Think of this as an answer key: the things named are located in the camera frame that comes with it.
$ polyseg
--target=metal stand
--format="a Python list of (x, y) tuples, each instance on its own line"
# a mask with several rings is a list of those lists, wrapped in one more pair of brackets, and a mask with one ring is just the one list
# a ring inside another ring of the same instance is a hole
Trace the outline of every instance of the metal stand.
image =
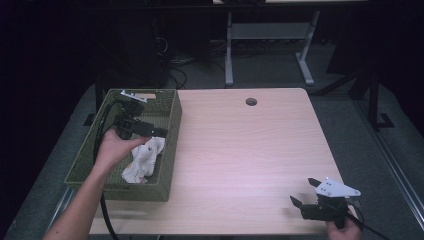
[(296, 53), (296, 59), (307, 85), (313, 85), (306, 55), (312, 42), (320, 11), (315, 11), (310, 22), (305, 23), (232, 23), (232, 13), (228, 13), (227, 54), (225, 56), (225, 85), (232, 86), (233, 67), (231, 61), (232, 39), (305, 39), (302, 52)]

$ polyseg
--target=human arm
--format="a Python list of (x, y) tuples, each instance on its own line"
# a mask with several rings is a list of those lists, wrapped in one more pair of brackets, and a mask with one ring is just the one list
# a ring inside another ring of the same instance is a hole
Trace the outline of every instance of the human arm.
[(131, 150), (150, 138), (122, 140), (115, 129), (108, 130), (97, 154), (96, 163), (72, 202), (43, 239), (87, 239), (109, 174)]
[(334, 222), (325, 222), (329, 240), (359, 240), (361, 229), (349, 218), (345, 218), (345, 226), (338, 229)]

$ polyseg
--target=wooden table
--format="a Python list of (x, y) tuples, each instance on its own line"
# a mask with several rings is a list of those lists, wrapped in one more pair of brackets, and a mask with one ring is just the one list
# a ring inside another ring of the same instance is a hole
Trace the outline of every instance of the wooden table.
[[(107, 201), (118, 234), (322, 234), (290, 195), (341, 176), (303, 89), (179, 91), (183, 115), (168, 202)], [(255, 106), (246, 99), (257, 100)], [(91, 234), (107, 234), (100, 208)]]

